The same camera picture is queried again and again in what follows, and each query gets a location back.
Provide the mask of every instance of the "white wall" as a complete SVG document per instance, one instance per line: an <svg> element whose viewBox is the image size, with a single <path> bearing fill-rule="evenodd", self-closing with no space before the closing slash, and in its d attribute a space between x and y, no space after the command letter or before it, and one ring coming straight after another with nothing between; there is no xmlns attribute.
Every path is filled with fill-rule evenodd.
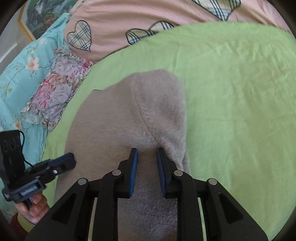
<svg viewBox="0 0 296 241"><path fill-rule="evenodd" d="M0 36L0 74L30 42L17 22L19 14L20 10L15 13Z"/></svg>

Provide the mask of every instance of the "pink blanket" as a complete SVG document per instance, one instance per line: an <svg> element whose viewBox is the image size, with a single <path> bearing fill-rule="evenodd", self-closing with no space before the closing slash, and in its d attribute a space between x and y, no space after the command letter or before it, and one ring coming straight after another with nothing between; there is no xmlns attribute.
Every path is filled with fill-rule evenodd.
<svg viewBox="0 0 296 241"><path fill-rule="evenodd" d="M160 31L208 21L247 21L289 31L267 0L85 0L64 35L73 54L98 62Z"/></svg>

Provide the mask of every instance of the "black cable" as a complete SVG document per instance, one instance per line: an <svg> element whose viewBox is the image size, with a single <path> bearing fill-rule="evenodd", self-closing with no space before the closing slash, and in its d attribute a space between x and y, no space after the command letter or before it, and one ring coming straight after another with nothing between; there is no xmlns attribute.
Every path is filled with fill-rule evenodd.
<svg viewBox="0 0 296 241"><path fill-rule="evenodd" d="M23 142L22 142L22 149L23 149L23 147L24 147L24 143L25 143L25 134L22 132L22 131L20 131L20 133L22 133L22 137L23 137ZM26 160L24 160L25 161L25 163L27 163L30 167L33 167L33 165L30 163L30 162L28 162L28 161L26 161Z"/></svg>

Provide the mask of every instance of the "silver rivet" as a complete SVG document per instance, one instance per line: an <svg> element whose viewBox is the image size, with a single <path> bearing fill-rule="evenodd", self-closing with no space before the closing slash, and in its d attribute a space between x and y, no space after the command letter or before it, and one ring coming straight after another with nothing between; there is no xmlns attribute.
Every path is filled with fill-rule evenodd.
<svg viewBox="0 0 296 241"><path fill-rule="evenodd" d="M114 176L119 176L119 175L121 174L121 170L116 169L116 170L114 170L114 171L112 172L112 174L113 174Z"/></svg>
<svg viewBox="0 0 296 241"><path fill-rule="evenodd" d="M209 184L211 184L211 185L216 185L218 182L217 182L217 180L216 179L214 179L214 178L210 178L209 179Z"/></svg>
<svg viewBox="0 0 296 241"><path fill-rule="evenodd" d="M85 178L80 178L79 180L78 180L78 184L79 185L84 185L84 184L86 184L87 183L87 180L85 179Z"/></svg>
<svg viewBox="0 0 296 241"><path fill-rule="evenodd" d="M183 175L183 172L180 171L180 170L176 170L176 171L174 171L174 174L175 174L177 177L180 177L180 176Z"/></svg>

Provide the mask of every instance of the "heart-shaped patch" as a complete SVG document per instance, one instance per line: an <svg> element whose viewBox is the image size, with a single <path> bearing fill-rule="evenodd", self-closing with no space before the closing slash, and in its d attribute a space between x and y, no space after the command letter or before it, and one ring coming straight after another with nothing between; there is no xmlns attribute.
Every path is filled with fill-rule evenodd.
<svg viewBox="0 0 296 241"><path fill-rule="evenodd" d="M89 24L80 20L75 24L75 31L67 35L67 42L77 49L91 51L91 28Z"/></svg>
<svg viewBox="0 0 296 241"><path fill-rule="evenodd" d="M192 0L210 13L221 19L227 21L229 15L233 10L238 8L242 2L241 0Z"/></svg>
<svg viewBox="0 0 296 241"><path fill-rule="evenodd" d="M159 21L159 22L154 23L148 30L143 30L143 29L139 29L139 28L133 28L133 29L129 30L126 33L126 38L128 40L128 43L130 45L133 45L134 43L137 43L141 39L150 37L152 35L159 33L160 31L168 30L173 27L174 27L174 25L172 25L171 23L168 23L165 21Z"/></svg>

